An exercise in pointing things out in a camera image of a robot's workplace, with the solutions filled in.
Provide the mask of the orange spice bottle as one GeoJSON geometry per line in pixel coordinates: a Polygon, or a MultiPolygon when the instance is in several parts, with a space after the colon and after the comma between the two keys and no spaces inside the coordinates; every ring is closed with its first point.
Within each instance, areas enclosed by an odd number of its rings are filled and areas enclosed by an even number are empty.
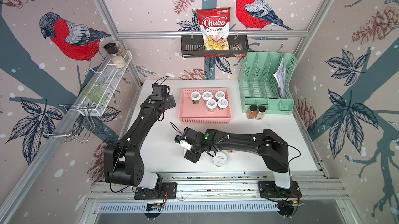
{"type": "Polygon", "coordinates": [[[247,118],[248,119],[254,119],[257,115],[257,106],[256,105],[250,105],[247,111],[247,118]]]}

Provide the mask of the white yogurt bottle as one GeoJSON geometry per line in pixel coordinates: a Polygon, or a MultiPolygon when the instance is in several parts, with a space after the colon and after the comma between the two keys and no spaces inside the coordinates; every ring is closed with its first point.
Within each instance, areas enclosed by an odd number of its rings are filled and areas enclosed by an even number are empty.
{"type": "Polygon", "coordinates": [[[223,92],[223,91],[217,91],[217,92],[215,93],[215,98],[216,98],[217,101],[218,101],[219,99],[225,98],[225,92],[223,92]]]}
{"type": "Polygon", "coordinates": [[[205,91],[202,94],[202,98],[205,102],[207,102],[208,100],[213,99],[213,94],[209,91],[205,91]]]}
{"type": "Polygon", "coordinates": [[[217,105],[219,110],[224,110],[229,106],[229,102],[226,98],[220,98],[217,101],[217,105]]]}

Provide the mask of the green glass cup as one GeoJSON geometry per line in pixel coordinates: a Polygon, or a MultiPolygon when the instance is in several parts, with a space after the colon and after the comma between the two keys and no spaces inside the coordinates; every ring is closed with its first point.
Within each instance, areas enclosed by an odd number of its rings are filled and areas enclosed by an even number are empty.
{"type": "Polygon", "coordinates": [[[107,101],[108,95],[104,92],[102,86],[99,83],[92,83],[86,85],[82,94],[91,102],[96,104],[102,104],[107,101]]]}

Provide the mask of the red Chuba chips bag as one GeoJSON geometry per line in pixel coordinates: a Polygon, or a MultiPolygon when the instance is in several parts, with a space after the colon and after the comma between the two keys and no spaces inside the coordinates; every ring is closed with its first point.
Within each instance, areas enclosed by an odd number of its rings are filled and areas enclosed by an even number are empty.
{"type": "Polygon", "coordinates": [[[231,8],[197,10],[199,27],[207,48],[228,49],[231,8]]]}

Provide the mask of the beige spice bottle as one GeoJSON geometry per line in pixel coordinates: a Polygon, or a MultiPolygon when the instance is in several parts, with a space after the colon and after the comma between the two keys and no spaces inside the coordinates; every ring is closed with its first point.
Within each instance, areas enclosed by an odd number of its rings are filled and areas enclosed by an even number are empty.
{"type": "Polygon", "coordinates": [[[266,108],[264,105],[260,105],[260,106],[258,107],[258,110],[257,110],[257,114],[256,114],[255,119],[256,119],[256,120],[262,120],[263,117],[264,117],[264,115],[265,115],[265,113],[266,113],[266,109],[267,109],[267,108],[266,108]]]}

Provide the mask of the papers in organizer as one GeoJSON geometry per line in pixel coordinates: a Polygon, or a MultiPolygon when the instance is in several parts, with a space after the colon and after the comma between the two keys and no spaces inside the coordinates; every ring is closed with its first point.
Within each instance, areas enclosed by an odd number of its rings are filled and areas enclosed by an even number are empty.
{"type": "Polygon", "coordinates": [[[277,71],[273,74],[274,78],[276,79],[277,82],[277,89],[278,89],[278,94],[281,99],[285,99],[286,93],[285,93],[285,88],[286,88],[286,68],[285,68],[285,53],[283,52],[281,54],[281,62],[279,64],[279,67],[277,71]]]}

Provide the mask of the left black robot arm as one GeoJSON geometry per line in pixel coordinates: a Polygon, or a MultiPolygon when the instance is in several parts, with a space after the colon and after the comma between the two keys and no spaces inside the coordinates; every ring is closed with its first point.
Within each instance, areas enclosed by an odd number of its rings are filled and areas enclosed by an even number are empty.
{"type": "Polygon", "coordinates": [[[152,94],[140,105],[130,129],[117,144],[107,145],[103,153],[105,182],[161,191],[161,176],[145,170],[140,150],[152,126],[176,106],[169,93],[169,86],[152,84],[152,94]]]}

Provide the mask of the green plastic file organizer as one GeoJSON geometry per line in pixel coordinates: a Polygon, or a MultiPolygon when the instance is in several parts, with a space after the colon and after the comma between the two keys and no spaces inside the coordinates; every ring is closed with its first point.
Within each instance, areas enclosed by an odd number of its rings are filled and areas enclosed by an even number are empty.
{"type": "Polygon", "coordinates": [[[242,112],[247,113],[251,105],[266,107],[267,114],[290,115],[294,100],[289,84],[297,59],[293,53],[248,52],[242,61],[239,75],[239,90],[242,112]],[[274,74],[281,61],[285,64],[285,98],[280,97],[274,74]]]}

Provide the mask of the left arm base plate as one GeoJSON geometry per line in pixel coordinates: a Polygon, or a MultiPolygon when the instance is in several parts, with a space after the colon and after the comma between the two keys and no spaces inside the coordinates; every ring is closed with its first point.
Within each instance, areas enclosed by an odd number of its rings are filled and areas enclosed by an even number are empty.
{"type": "Polygon", "coordinates": [[[177,193],[177,183],[162,182],[155,189],[137,188],[135,200],[174,200],[177,193]]]}

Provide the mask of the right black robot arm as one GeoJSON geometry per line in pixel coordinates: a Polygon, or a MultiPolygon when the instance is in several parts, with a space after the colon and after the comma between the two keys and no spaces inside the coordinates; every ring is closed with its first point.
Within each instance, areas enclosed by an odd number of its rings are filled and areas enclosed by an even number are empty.
{"type": "Polygon", "coordinates": [[[235,134],[208,129],[202,133],[187,127],[175,137],[175,143],[187,150],[185,158],[192,163],[198,162],[202,153],[211,151],[234,150],[256,154],[262,157],[266,167],[273,172],[275,187],[287,191],[291,189],[289,145],[273,130],[235,134]]]}

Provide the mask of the pink plastic basket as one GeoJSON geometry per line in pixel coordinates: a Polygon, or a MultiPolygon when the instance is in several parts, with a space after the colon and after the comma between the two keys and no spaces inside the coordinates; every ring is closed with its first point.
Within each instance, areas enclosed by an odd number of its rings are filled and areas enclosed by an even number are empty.
{"type": "Polygon", "coordinates": [[[230,94],[227,88],[183,88],[180,95],[178,118],[182,124],[228,124],[232,119],[232,110],[230,106],[230,94]],[[200,94],[198,104],[194,104],[191,94],[197,92],[200,94]],[[215,93],[223,92],[228,106],[219,110],[215,108],[213,112],[209,111],[202,94],[210,92],[215,99],[215,93]]]}

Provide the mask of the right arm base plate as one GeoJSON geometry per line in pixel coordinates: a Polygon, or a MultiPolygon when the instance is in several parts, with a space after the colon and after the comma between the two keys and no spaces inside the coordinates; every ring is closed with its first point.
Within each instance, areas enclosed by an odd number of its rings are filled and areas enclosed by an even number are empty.
{"type": "Polygon", "coordinates": [[[298,182],[293,180],[291,180],[291,187],[289,189],[279,188],[272,181],[259,181],[258,189],[260,197],[264,199],[288,199],[302,197],[298,182]]]}

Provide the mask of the black lid spice jar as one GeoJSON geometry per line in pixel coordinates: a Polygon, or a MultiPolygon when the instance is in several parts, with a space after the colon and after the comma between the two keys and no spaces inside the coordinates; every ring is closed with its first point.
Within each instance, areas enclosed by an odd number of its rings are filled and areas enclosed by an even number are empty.
{"type": "Polygon", "coordinates": [[[111,61],[117,68],[122,69],[126,66],[126,61],[120,54],[116,43],[108,43],[104,45],[104,49],[111,56],[111,61]]]}

